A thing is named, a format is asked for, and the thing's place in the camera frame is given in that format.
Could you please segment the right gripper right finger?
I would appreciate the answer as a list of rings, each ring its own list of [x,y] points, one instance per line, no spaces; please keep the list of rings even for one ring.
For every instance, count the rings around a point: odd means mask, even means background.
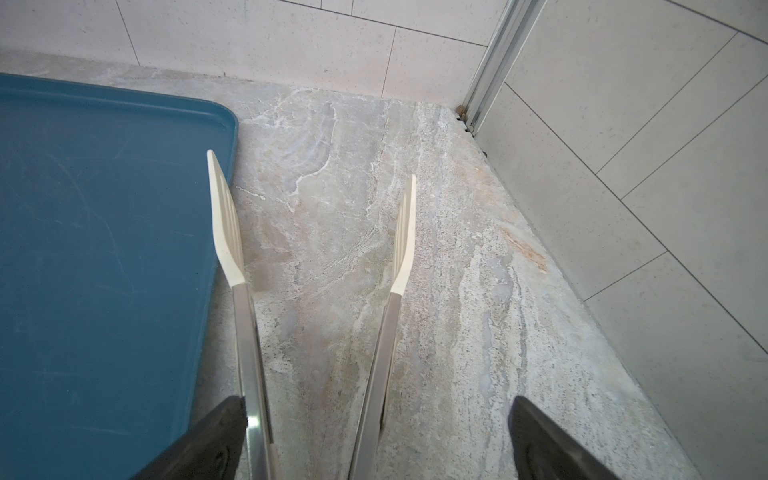
[[[618,480],[618,477],[524,396],[508,418],[520,480]]]

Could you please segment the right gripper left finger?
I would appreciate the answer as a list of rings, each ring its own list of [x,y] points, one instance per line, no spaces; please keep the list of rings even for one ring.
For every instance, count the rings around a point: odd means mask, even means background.
[[[132,479],[234,479],[246,426],[245,399],[229,396]]]

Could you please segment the white and steel tongs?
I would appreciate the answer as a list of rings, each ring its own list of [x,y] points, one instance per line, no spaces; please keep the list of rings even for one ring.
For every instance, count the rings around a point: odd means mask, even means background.
[[[278,457],[271,428],[264,365],[255,310],[245,276],[236,206],[214,151],[206,152],[215,251],[234,304],[239,383],[244,394],[245,436],[251,477],[276,479]],[[415,256],[417,176],[411,175],[397,217],[393,283],[377,338],[348,477],[369,479],[385,425],[389,381],[402,297]]]

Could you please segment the blue rectangular tray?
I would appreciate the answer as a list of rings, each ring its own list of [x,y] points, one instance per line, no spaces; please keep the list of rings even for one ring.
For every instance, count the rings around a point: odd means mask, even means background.
[[[1,78],[1,475],[127,479],[187,432],[218,261],[210,101]]]

